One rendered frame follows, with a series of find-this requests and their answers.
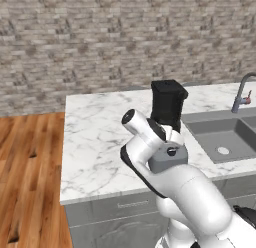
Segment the grey panel under sink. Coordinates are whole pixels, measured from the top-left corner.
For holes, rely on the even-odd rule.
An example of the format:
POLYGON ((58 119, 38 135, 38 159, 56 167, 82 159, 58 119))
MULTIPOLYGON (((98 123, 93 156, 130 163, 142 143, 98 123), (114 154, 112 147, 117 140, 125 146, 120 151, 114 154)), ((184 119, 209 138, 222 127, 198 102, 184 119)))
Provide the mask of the grey panel under sink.
POLYGON ((256 175, 214 180, 213 183, 226 199, 256 194, 256 175))

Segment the grey drawer front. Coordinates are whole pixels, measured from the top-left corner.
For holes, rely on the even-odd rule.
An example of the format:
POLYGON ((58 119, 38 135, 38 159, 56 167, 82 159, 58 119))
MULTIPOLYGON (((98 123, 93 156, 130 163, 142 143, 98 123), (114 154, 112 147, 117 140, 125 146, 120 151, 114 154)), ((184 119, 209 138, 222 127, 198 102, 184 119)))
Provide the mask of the grey drawer front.
POLYGON ((70 227, 155 212, 157 210, 156 196, 151 191, 94 201, 79 202, 65 205, 64 208, 68 225, 70 227), (145 200, 149 200, 149 203, 144 206, 122 209, 117 207, 118 203, 126 204, 145 200))

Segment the grey sink basin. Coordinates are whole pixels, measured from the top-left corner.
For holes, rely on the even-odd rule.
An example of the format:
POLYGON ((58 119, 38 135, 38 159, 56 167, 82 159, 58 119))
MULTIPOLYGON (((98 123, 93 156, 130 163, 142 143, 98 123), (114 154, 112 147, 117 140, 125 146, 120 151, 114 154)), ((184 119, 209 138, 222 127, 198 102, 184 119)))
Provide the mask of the grey sink basin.
POLYGON ((256 107, 184 114, 182 122, 214 164, 256 158, 256 107))

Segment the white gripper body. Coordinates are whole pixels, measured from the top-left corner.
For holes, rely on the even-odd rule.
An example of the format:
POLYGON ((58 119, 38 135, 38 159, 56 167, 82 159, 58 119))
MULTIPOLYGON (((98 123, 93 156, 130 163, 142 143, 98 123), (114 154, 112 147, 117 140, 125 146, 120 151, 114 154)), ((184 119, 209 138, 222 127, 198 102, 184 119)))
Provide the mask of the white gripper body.
POLYGON ((183 146, 184 145, 184 138, 182 135, 174 130, 171 126, 167 126, 165 128, 166 132, 166 140, 168 142, 175 143, 177 146, 183 146))

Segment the grey curved tap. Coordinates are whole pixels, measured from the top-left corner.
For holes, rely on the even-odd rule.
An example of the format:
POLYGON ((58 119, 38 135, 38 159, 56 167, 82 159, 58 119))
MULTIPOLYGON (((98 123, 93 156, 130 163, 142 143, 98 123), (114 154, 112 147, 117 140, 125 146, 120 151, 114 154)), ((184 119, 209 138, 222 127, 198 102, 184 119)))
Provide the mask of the grey curved tap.
POLYGON ((256 77, 256 72, 249 72, 242 78, 240 85, 239 85, 237 95, 234 99, 234 103, 233 103, 233 106, 231 109, 232 113, 237 113, 240 105, 248 105, 251 103, 251 98, 250 98, 251 91, 249 91, 249 93, 246 97, 242 97, 242 92, 243 92, 244 86, 250 77, 256 77))

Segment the black blender with grey base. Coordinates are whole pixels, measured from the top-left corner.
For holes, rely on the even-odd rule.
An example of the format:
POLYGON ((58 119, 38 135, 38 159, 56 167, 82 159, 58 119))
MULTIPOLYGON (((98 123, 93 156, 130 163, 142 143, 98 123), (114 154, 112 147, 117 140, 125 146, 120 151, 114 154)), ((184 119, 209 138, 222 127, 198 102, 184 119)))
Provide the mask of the black blender with grey base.
MULTIPOLYGON (((180 133, 181 112, 187 91, 171 93, 153 93, 151 118, 161 125, 171 126, 180 133)), ((184 145, 173 141, 164 143, 149 159, 148 165, 153 173, 160 173, 172 166, 187 164, 188 152, 184 145)))

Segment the black blender lid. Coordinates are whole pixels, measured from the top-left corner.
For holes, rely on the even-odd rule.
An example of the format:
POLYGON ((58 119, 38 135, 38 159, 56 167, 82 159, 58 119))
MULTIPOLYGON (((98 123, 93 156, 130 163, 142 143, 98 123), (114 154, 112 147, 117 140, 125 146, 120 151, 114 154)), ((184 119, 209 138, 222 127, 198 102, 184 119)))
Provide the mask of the black blender lid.
POLYGON ((187 90, 174 79, 152 81, 151 89, 153 92, 157 92, 160 94, 177 94, 184 98, 188 97, 187 90))

